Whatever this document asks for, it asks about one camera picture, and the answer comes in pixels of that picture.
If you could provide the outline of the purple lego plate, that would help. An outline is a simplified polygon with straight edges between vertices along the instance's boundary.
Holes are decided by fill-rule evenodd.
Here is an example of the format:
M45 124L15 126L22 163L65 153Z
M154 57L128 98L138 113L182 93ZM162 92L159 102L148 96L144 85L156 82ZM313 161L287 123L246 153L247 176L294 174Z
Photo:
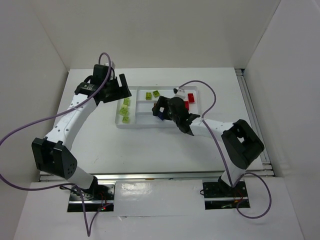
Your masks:
M159 117L162 121L165 119L162 112L160 112L160 113L158 114L158 117Z

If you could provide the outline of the red lego brick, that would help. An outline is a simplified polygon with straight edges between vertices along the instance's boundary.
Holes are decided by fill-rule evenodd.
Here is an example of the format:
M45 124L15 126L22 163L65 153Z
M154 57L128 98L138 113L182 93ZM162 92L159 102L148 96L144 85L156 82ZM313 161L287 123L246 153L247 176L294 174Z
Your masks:
M184 106L188 111L190 110L190 104L188 101L184 101Z
M188 94L187 94L187 97L188 97L188 102L189 102L190 104L194 104L194 103L196 102L193 93L188 93Z

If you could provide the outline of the green square lego brick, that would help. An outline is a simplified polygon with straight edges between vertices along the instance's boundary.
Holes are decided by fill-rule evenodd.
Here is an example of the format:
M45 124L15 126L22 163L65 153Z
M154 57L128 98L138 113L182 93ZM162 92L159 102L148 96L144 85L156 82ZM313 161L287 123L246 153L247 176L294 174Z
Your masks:
M153 91L152 94L155 98L158 98L160 96L160 93L157 90Z

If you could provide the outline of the pale green lego brick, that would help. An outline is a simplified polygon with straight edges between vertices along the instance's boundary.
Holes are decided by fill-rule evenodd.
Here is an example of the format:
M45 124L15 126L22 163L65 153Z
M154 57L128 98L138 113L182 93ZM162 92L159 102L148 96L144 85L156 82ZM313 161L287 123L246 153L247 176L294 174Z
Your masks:
M145 99L146 99L147 101L151 101L151 100L152 100L152 97L153 97L153 95L152 95L151 92L147 92L147 93L145 94Z

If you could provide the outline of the curved green lego brick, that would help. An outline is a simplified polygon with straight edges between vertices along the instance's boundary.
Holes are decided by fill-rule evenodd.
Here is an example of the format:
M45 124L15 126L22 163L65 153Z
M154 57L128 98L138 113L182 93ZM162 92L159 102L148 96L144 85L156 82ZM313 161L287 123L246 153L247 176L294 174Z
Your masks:
M129 115L129 110L127 108L122 107L119 110L118 114L123 116L123 117L127 117Z

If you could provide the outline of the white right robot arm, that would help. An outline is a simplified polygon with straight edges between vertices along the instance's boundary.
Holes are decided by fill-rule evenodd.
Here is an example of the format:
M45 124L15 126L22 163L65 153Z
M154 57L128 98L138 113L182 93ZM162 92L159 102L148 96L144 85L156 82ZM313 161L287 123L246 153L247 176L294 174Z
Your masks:
M219 180L234 188L251 163L265 150L263 142L243 119L222 122L190 113L179 92L183 93L175 89L172 98L160 96L152 108L152 115L162 121L174 122L184 134L208 137L216 144L222 143L230 162L226 161L225 156L221 157L225 171Z

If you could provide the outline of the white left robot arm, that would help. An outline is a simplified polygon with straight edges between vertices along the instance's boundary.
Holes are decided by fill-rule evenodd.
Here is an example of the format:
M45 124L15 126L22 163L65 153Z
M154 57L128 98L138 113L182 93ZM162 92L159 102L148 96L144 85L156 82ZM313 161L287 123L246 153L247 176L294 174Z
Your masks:
M124 74L115 75L113 67L96 64L92 75L81 82L58 123L43 138L35 138L31 144L36 168L61 177L89 199L108 193L109 189L98 179L78 166L71 153L73 142L89 115L99 103L109 103L131 97Z

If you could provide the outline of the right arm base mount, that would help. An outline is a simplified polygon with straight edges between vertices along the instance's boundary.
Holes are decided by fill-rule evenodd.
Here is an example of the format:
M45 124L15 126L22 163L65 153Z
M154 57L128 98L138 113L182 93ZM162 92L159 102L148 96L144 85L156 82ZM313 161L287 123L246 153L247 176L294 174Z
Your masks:
M199 193L204 197L206 210L236 209L237 204L239 208L251 207L244 181L240 181L234 188L218 181L203 182Z

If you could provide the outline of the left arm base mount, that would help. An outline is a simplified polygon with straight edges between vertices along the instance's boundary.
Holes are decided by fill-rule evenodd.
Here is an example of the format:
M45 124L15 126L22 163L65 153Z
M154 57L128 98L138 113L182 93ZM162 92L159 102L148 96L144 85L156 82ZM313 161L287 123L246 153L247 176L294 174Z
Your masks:
M83 212L81 196L74 186L60 186L59 189L69 193L67 206L68 213ZM85 211L89 213L97 212L97 210L100 210L101 212L113 212L115 190L116 185L114 183L109 183L101 185L98 193L95 193L94 195L82 191Z

